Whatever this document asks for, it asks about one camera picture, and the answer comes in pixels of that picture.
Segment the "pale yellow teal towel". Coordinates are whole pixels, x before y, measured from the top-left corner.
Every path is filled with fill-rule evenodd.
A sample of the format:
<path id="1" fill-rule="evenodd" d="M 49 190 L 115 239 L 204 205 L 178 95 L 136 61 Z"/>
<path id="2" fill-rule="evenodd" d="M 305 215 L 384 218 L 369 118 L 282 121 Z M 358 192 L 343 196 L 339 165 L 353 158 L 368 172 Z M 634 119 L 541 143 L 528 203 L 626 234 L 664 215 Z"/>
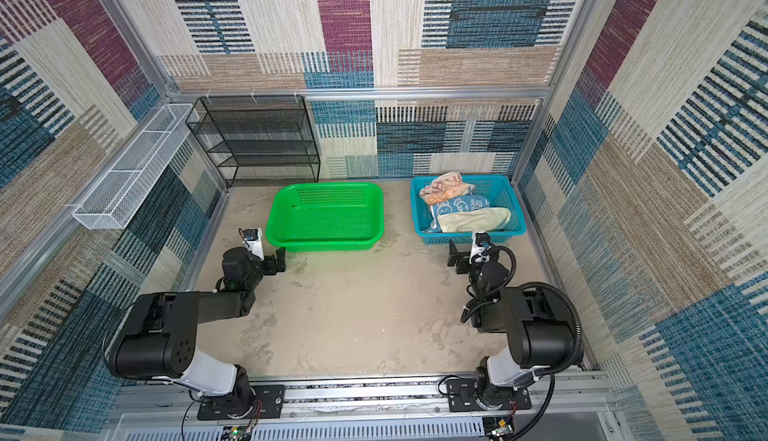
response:
<path id="1" fill-rule="evenodd" d="M 510 220 L 511 211 L 502 207 L 455 212 L 437 217 L 443 233 L 497 231 L 503 229 Z"/>

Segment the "blue rabbit print towel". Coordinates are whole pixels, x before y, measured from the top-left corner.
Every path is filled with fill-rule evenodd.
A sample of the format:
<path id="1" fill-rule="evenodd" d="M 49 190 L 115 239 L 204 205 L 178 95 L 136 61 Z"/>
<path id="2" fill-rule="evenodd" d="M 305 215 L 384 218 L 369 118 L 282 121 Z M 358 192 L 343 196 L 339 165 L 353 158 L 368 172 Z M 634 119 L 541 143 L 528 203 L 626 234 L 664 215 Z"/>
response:
<path id="1" fill-rule="evenodd" d="M 425 232 L 456 232 L 459 214 L 472 213 L 490 207 L 491 203 L 482 195 L 461 195 L 438 202 L 429 207 L 431 221 L 425 228 Z"/>

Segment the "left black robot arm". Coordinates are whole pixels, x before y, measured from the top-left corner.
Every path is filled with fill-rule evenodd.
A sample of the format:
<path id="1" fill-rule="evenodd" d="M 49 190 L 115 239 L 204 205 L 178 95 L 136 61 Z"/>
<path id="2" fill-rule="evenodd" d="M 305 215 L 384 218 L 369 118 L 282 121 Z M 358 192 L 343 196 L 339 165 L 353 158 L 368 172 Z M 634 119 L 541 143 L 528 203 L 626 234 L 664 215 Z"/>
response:
<path id="1" fill-rule="evenodd" d="M 284 386 L 252 385 L 244 367 L 205 353 L 196 341 L 201 324 L 247 316 L 263 278 L 286 270 L 285 254 L 279 248 L 260 258 L 233 248 L 223 255 L 223 277 L 214 290 L 139 296 L 108 346 L 109 371 L 125 380 L 163 381 L 195 392 L 199 421 L 279 418 Z"/>

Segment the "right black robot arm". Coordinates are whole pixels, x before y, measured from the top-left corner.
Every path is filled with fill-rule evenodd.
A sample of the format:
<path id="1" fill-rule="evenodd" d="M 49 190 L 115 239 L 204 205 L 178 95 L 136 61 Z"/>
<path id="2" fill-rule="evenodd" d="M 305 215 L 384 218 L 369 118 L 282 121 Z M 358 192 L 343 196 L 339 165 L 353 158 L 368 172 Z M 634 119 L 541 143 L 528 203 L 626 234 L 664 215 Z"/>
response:
<path id="1" fill-rule="evenodd" d="M 464 252 L 450 242 L 447 265 L 469 280 L 460 320 L 481 334 L 506 336 L 505 347 L 482 358 L 473 376 L 451 375 L 438 383 L 449 410 L 529 409 L 534 384 L 582 361 L 583 329 L 574 304 L 547 283 L 514 286 L 514 254 L 487 240 L 473 241 Z"/>

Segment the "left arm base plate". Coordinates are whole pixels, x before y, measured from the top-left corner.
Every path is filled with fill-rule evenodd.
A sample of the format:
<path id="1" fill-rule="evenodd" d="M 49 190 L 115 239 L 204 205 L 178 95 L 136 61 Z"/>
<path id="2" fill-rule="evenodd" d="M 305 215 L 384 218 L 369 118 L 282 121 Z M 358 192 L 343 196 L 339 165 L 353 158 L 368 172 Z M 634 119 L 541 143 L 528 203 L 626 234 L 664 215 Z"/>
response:
<path id="1" fill-rule="evenodd" d="M 203 397 L 198 421 L 277 419 L 281 416 L 286 387 L 251 385 L 244 395 Z"/>

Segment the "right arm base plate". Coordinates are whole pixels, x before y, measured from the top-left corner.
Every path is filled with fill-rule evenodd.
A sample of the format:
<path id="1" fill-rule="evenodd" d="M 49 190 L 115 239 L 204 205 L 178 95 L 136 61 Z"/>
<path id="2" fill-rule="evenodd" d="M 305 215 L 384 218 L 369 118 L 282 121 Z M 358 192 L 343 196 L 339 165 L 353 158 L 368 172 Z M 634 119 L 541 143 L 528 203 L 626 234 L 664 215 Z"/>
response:
<path id="1" fill-rule="evenodd" d="M 532 403 L 522 389 L 496 387 L 475 378 L 441 380 L 438 391 L 448 400 L 451 412 L 528 410 Z"/>

